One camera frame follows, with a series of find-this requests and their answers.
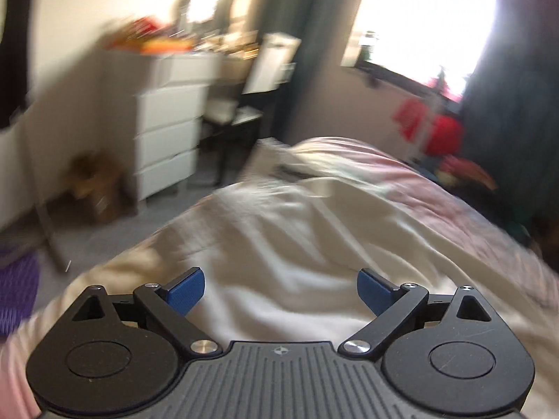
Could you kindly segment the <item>purple textured mat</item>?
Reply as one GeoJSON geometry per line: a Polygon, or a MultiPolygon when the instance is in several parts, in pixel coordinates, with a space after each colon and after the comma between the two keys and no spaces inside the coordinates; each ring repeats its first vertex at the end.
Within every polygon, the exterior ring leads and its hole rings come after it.
{"type": "Polygon", "coordinates": [[[1,340],[31,316],[39,281],[40,264],[36,252],[28,252],[1,268],[1,340]]]}

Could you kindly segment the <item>brown cardboard box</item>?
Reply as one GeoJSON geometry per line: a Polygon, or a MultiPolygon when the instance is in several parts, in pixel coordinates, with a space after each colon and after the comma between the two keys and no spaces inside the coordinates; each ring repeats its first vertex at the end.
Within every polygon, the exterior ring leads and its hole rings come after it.
{"type": "Polygon", "coordinates": [[[64,174],[70,193],[86,206],[96,223],[108,223],[120,216],[122,178],[120,165],[101,152],[74,157],[64,174]]]}

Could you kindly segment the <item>pink and cream bed duvet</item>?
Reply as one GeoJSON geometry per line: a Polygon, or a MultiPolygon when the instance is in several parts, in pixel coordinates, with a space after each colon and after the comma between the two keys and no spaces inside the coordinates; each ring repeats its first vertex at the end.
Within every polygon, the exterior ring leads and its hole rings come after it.
{"type": "Polygon", "coordinates": [[[77,277],[1,346],[1,414],[40,410],[25,375],[32,350],[89,285],[113,294],[199,267],[190,319],[232,339],[341,341],[371,319],[356,276],[372,269],[434,293],[478,288],[535,361],[524,406],[558,414],[558,277],[534,252],[405,164],[362,142],[258,142],[241,179],[150,238],[77,277]]]}

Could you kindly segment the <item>dark teal right curtain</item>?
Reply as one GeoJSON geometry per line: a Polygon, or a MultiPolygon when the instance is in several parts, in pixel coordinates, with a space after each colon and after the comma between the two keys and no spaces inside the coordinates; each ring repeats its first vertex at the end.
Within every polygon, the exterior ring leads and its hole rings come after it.
{"type": "Polygon", "coordinates": [[[558,0],[498,0],[463,95],[462,156],[523,224],[558,218],[558,0]]]}

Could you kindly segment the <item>white drying rack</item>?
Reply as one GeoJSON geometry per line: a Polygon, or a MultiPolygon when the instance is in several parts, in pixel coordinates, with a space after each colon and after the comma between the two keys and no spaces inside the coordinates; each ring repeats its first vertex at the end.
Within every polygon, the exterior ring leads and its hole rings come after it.
{"type": "Polygon", "coordinates": [[[443,96],[440,92],[431,92],[423,103],[426,104],[426,113],[420,121],[415,132],[415,138],[409,145],[406,152],[406,162],[412,166],[417,166],[424,158],[424,152],[429,143],[433,126],[437,116],[443,109],[443,96]]]}

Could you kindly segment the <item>white drawer dresser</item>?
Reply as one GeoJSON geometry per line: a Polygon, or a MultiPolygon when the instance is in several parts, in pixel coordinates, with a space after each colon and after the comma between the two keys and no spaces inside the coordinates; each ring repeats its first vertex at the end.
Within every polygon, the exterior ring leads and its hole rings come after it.
{"type": "Polygon", "coordinates": [[[100,140],[137,209],[193,175],[210,87],[242,83],[250,66],[241,55],[105,52],[100,140]]]}

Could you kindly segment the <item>dark hanging garment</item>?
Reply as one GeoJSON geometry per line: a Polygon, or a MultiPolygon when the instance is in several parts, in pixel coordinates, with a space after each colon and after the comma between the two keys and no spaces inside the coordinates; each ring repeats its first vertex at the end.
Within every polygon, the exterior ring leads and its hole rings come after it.
{"type": "Polygon", "coordinates": [[[28,40],[32,0],[6,0],[1,40],[1,129],[27,109],[28,40]]]}

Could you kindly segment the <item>black chair with white seat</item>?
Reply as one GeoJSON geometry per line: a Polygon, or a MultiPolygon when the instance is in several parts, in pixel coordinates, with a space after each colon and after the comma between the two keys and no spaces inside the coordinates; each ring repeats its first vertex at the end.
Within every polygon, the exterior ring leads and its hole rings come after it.
{"type": "Polygon", "coordinates": [[[219,149],[214,185],[225,180],[226,166],[235,138],[246,127],[261,129],[261,119],[275,104],[278,89],[290,80],[293,59],[301,39],[282,32],[266,33],[241,81],[230,91],[220,88],[205,104],[203,121],[210,129],[209,144],[219,149]]]}

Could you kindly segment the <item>bright window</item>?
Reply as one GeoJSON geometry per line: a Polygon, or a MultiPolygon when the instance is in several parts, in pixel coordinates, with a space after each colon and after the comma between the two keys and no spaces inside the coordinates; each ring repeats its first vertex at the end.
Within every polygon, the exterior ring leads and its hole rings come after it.
{"type": "Polygon", "coordinates": [[[432,87],[455,102],[495,25],[496,0],[361,0],[341,60],[363,63],[384,81],[432,87]]]}

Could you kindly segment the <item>clutter on dresser top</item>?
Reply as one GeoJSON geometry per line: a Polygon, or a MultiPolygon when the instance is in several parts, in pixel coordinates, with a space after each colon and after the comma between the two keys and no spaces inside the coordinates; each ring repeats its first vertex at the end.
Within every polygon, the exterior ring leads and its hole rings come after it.
{"type": "Polygon", "coordinates": [[[152,16],[125,23],[108,35],[107,50],[140,55],[182,54],[196,49],[207,38],[228,35],[239,20],[232,16],[235,0],[178,0],[174,20],[164,25],[152,16]]]}

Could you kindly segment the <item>teal left curtain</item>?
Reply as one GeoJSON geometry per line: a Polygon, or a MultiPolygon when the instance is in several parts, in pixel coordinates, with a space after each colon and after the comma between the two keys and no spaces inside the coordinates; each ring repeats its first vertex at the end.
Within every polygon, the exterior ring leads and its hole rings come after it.
{"type": "Polygon", "coordinates": [[[361,0],[258,0],[255,27],[301,40],[291,81],[281,94],[268,133],[288,144],[341,134],[336,119],[357,108],[363,86],[341,66],[361,0]]]}

